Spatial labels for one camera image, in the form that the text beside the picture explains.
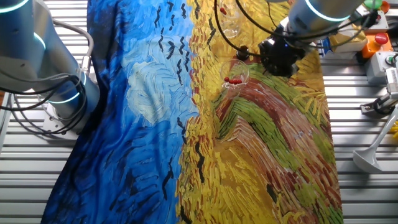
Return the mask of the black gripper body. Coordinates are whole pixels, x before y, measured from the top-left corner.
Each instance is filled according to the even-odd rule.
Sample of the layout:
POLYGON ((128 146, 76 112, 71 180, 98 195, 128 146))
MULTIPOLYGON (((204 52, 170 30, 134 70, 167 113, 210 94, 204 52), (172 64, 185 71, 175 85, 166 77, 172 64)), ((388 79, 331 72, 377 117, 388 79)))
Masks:
POLYGON ((268 66, 290 66, 306 56, 304 49, 292 47, 284 38, 272 34, 259 44, 261 63, 268 66))

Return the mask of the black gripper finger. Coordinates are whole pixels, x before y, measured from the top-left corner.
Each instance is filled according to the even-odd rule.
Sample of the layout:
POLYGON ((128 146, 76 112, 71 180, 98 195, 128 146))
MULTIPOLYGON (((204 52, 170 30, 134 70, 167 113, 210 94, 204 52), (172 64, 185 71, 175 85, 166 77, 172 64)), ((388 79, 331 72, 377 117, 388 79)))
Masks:
POLYGON ((263 66, 264 66, 266 72, 270 73, 271 75, 277 76, 277 77, 282 77, 283 76, 283 72, 280 71, 278 66, 272 65, 272 64, 268 64, 268 63, 264 63, 263 66))
POLYGON ((293 61, 284 60, 279 65, 279 75, 290 78, 297 73, 297 65, 293 61))

